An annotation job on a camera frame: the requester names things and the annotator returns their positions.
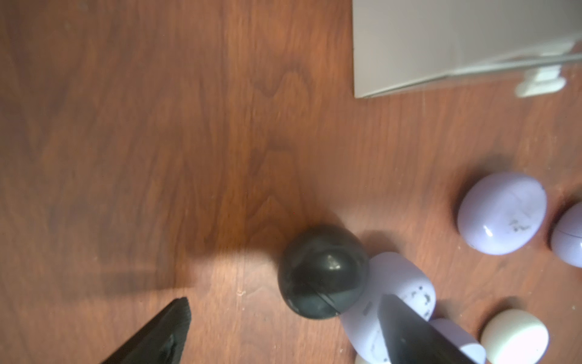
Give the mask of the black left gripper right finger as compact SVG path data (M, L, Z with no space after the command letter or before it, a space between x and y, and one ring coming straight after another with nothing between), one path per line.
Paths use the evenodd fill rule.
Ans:
M396 295L377 314L391 363L474 363Z

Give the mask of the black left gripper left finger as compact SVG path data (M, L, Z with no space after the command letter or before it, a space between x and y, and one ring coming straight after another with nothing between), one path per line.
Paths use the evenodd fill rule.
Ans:
M191 319L189 300L172 300L103 363L180 363Z

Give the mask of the white drawer cabinet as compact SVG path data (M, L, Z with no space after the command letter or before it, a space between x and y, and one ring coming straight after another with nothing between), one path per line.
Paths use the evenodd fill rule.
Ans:
M460 68L576 39L579 1L355 1L354 94L451 82Z

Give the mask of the clear acrylic drawer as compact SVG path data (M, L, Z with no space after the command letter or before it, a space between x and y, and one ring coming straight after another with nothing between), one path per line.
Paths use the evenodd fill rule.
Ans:
M459 80L517 80L514 94L519 99L544 96L564 89L566 68L581 65L581 40L562 40L526 49L494 61L469 65L450 74Z

